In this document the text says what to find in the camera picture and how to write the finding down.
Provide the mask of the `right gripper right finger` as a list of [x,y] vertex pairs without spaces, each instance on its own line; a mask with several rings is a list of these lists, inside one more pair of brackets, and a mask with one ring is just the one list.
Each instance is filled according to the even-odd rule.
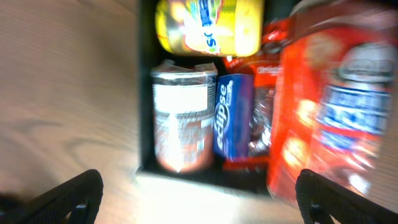
[[397,224],[397,214],[317,174],[301,171],[295,184],[298,207],[305,224]]

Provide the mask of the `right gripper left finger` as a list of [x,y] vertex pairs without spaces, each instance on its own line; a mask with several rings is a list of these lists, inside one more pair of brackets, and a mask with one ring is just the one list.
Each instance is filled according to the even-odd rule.
[[103,180],[87,170],[32,200],[1,213],[1,223],[94,224],[103,197]]

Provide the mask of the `Hello Panda biscuit box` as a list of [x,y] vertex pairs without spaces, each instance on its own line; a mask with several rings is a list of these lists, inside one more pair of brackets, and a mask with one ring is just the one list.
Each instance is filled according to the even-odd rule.
[[310,169],[367,196],[397,83],[396,1],[300,1],[288,18],[269,193],[296,204]]

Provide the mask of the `blue Eclipse mints box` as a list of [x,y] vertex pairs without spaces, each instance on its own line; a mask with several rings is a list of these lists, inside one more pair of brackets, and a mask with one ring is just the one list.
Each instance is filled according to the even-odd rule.
[[218,79],[213,150],[224,159],[249,157],[254,77],[235,73]]

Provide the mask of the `yellow snack cup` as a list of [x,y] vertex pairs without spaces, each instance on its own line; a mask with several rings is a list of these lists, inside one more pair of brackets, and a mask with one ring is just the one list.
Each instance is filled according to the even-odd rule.
[[161,0],[155,30],[175,55],[246,57],[261,44],[264,0]]

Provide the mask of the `red candy bag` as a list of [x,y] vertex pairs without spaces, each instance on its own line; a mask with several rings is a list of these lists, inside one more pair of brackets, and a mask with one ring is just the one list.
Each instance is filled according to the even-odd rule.
[[280,52],[287,40],[288,19],[268,22],[264,26],[261,48],[248,57],[227,56],[223,63],[229,73],[254,77],[254,106],[248,144],[248,156],[223,164],[225,170],[254,170],[267,167],[271,148],[272,117],[277,77],[280,74]]

